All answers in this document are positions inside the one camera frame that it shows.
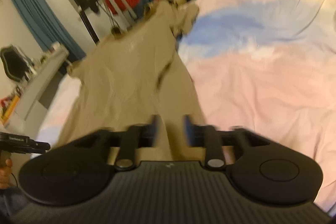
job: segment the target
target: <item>metal button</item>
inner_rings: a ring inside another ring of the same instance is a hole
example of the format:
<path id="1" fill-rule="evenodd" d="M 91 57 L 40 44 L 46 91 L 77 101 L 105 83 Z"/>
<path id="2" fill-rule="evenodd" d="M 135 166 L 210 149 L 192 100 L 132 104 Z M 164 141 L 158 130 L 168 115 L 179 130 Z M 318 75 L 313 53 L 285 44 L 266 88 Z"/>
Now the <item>metal button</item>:
<path id="1" fill-rule="evenodd" d="M 225 164 L 224 161 L 220 159 L 211 159 L 208 161 L 208 165 L 213 168 L 222 167 L 224 164 Z"/>
<path id="2" fill-rule="evenodd" d="M 121 159 L 115 163 L 120 168 L 128 168 L 133 165 L 133 162 L 129 159 Z"/>

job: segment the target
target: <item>yellow object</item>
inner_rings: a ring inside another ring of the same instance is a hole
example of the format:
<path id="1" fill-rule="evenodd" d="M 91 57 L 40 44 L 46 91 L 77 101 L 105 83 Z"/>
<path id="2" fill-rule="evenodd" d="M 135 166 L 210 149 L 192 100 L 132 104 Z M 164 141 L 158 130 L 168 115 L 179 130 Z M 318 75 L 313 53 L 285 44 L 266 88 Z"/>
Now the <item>yellow object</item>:
<path id="1" fill-rule="evenodd" d="M 15 109 L 19 100 L 20 100 L 20 97 L 18 95 L 15 95 L 11 104 L 7 108 L 6 112 L 0 118 L 0 121 L 2 122 L 2 124 L 5 124 L 8 121 L 9 117 L 11 116 L 11 114 L 12 114 L 13 110 Z"/>

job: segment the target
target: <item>hand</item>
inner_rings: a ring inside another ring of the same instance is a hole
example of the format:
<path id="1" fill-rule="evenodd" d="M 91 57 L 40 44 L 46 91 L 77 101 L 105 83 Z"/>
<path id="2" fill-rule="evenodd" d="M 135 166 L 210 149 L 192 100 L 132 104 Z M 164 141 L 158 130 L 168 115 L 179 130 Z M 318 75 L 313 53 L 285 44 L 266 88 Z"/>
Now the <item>hand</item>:
<path id="1" fill-rule="evenodd" d="M 0 189 L 7 189 L 11 181 L 9 175 L 12 173 L 12 160 L 6 160 L 6 167 L 0 168 Z"/>

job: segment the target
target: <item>black chair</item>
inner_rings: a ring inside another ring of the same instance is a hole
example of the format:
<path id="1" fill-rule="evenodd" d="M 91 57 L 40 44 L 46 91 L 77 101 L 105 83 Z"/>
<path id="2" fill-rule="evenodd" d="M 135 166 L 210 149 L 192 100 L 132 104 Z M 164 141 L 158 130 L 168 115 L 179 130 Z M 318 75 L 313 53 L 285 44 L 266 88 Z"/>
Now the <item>black chair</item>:
<path id="1" fill-rule="evenodd" d="M 29 72 L 25 57 L 13 45 L 1 48 L 0 57 L 7 77 L 17 83 L 21 82 L 26 72 Z"/>

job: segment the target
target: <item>white wall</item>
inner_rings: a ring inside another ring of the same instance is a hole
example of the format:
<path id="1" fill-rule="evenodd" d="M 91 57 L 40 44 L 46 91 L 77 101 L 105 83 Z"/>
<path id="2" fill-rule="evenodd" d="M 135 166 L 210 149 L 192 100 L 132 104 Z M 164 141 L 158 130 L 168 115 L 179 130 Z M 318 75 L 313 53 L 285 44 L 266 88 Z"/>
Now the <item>white wall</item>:
<path id="1" fill-rule="evenodd" d="M 38 58 L 42 52 L 12 1 L 0 0 L 0 48 L 10 44 L 19 46 L 31 58 Z M 14 86 L 0 62 L 0 98 L 10 94 Z"/>
<path id="2" fill-rule="evenodd" d="M 69 0 L 46 0 L 46 2 L 86 53 L 95 48 L 95 43 L 74 8 L 74 2 Z M 107 15 L 101 13 L 100 16 L 97 16 L 94 13 L 88 13 L 88 18 L 100 39 L 109 33 L 110 25 Z"/>

